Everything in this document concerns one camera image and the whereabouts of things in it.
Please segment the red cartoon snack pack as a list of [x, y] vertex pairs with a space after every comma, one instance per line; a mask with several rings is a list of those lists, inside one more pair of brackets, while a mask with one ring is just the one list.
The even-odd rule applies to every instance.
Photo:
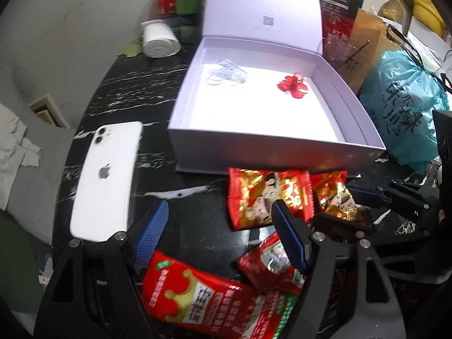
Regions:
[[320, 212], [348, 222], [365, 225], [352, 193], [345, 185], [347, 171], [332, 171], [310, 175], [312, 192]]

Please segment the red ketchup packet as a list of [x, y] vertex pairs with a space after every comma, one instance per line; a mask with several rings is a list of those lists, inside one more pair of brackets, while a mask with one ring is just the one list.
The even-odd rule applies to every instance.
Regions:
[[237, 260], [238, 268], [261, 292], [277, 290], [299, 295], [305, 277], [295, 269], [277, 232]]

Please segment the long red seasoning packet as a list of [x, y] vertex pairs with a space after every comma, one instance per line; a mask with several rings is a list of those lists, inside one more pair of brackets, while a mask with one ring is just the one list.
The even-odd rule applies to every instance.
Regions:
[[297, 303], [294, 294], [261, 294], [158, 251], [150, 259], [141, 298], [151, 317], [218, 338], [278, 338]]

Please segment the red gold snack pack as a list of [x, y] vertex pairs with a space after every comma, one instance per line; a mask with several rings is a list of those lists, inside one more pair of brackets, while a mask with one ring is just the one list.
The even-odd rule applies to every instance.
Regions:
[[282, 200], [297, 218], [309, 222], [314, 215], [310, 173], [305, 170], [256, 171], [228, 169], [227, 207], [234, 230], [272, 224], [270, 209]]

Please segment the red keychain ornament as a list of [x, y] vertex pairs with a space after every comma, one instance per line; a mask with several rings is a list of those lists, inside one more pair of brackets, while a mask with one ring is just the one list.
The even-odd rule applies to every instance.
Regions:
[[292, 76], [286, 76], [277, 88], [285, 93], [290, 93], [295, 99], [302, 99], [309, 92], [308, 86], [304, 83], [305, 76], [301, 73], [294, 73]]

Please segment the clear plastic keychain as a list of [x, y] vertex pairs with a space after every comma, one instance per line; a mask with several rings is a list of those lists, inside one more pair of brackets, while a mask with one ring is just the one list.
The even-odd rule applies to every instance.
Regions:
[[229, 59], [216, 60], [208, 74], [207, 83], [209, 85], [219, 85], [224, 81], [234, 83], [245, 83], [247, 73]]

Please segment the white smartphone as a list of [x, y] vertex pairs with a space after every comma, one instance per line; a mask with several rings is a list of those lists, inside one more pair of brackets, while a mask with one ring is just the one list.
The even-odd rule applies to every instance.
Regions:
[[142, 129], [142, 123], [128, 122], [103, 125], [95, 131], [73, 202], [73, 237], [99, 243], [127, 230]]

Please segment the blue plastic bag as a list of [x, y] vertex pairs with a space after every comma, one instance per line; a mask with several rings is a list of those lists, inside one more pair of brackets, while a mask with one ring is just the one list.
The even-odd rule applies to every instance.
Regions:
[[438, 156], [435, 110], [450, 109], [444, 82], [404, 51], [386, 51], [368, 72], [358, 96], [388, 153], [423, 173]]

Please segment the grey chair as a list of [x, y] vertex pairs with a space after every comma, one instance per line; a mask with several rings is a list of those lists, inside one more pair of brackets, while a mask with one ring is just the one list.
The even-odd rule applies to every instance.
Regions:
[[75, 131], [34, 117], [25, 124], [25, 136], [41, 148], [39, 166], [19, 168], [5, 212], [28, 233], [51, 245], [57, 195]]

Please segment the white open gift box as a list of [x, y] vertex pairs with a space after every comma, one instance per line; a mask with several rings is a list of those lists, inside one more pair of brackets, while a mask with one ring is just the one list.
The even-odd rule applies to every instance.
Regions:
[[[216, 60], [245, 83], [207, 83]], [[277, 88], [301, 73], [302, 99]], [[368, 113], [323, 58], [319, 0], [205, 0], [202, 38], [169, 123], [180, 171], [355, 170], [385, 150]]]

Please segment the clear drinking glass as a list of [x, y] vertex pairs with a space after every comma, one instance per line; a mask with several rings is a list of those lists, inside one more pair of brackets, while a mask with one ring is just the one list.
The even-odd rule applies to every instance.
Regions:
[[356, 62], [353, 56], [358, 51], [357, 47], [329, 34], [323, 39], [323, 58], [336, 70], [351, 71]]

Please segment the white cloth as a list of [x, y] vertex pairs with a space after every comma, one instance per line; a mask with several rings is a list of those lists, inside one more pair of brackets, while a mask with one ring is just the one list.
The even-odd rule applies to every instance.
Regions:
[[27, 126], [1, 104], [1, 210], [8, 206], [12, 186], [20, 167], [39, 166], [41, 148], [25, 137]]

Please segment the brown paper bag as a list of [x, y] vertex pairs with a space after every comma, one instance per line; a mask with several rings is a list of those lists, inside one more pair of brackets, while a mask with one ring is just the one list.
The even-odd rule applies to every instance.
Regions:
[[386, 51], [396, 51], [397, 45], [387, 39], [387, 25], [377, 15], [358, 10], [349, 37], [350, 48], [339, 74], [350, 89], [357, 94], [369, 70]]

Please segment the woven straw hat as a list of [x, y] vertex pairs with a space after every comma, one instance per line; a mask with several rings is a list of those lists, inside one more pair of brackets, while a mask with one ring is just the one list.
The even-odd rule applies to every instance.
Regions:
[[399, 0], [388, 0], [379, 8], [377, 15], [402, 25], [405, 20], [404, 6]]

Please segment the black red tea pouch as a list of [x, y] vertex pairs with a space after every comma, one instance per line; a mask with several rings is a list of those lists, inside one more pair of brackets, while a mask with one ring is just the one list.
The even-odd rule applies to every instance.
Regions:
[[320, 0], [323, 42], [328, 36], [348, 41], [364, 0]]

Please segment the white plastic bottle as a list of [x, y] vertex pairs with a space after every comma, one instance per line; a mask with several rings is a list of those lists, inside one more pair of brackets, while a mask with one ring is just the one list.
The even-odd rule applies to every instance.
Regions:
[[171, 28], [161, 19], [145, 21], [142, 28], [142, 53], [150, 58], [176, 55], [181, 44]]

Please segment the green label jar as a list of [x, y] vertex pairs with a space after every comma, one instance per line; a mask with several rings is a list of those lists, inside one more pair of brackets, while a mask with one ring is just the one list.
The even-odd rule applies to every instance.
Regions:
[[176, 14], [180, 16], [199, 15], [203, 0], [176, 0]]

